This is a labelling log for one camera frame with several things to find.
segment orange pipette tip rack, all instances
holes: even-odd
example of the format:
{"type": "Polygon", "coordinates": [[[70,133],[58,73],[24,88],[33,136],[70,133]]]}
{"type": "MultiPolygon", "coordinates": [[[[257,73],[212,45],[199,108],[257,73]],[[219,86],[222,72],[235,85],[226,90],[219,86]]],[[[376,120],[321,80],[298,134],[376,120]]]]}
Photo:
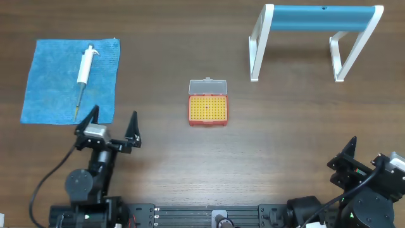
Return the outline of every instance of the orange pipette tip rack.
{"type": "Polygon", "coordinates": [[[222,125],[228,123],[226,80],[191,80],[189,90],[189,123],[222,125]]]}

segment blue towel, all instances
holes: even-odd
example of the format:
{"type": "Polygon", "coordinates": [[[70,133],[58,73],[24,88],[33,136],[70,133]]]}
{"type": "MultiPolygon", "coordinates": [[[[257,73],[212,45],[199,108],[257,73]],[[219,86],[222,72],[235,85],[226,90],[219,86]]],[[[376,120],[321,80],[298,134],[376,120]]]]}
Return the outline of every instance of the blue towel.
{"type": "Polygon", "coordinates": [[[28,75],[22,124],[78,124],[99,105],[99,123],[110,124],[115,109],[115,83],[120,60],[120,40],[39,40],[28,75]],[[89,81],[76,121],[79,93],[77,75],[83,52],[94,45],[89,81]]]}

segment brown wood surface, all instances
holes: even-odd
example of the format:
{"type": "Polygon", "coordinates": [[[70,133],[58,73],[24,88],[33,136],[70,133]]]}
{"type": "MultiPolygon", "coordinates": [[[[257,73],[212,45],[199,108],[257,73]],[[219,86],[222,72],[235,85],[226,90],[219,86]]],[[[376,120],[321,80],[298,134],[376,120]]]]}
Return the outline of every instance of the brown wood surface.
{"type": "MultiPolygon", "coordinates": [[[[121,40],[112,136],[132,110],[143,145],[118,157],[109,194],[157,205],[258,205],[342,191],[326,163],[352,136],[356,159],[405,155],[405,1],[383,17],[345,82],[333,81],[330,32],[272,32],[259,82],[249,81],[248,37],[267,1],[0,1],[0,212],[8,226],[32,227],[34,187],[68,151],[74,126],[22,125],[37,39],[121,40]],[[190,127],[190,79],[226,79],[226,127],[190,127]]],[[[374,5],[381,1],[273,1],[374,5]]],[[[340,41],[347,56],[355,35],[340,41]]],[[[75,152],[43,185],[35,216],[68,203],[65,177],[87,166],[75,152]]],[[[405,203],[395,204],[405,227],[405,203]]]]}

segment box lid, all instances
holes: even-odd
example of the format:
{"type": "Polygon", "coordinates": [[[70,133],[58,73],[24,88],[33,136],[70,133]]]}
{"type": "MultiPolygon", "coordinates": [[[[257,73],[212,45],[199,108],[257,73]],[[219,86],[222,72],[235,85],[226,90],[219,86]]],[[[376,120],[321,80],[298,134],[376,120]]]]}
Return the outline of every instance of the box lid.
{"type": "Polygon", "coordinates": [[[190,80],[189,86],[190,95],[226,95],[228,94],[226,80],[213,80],[206,77],[202,80],[190,80]]]}

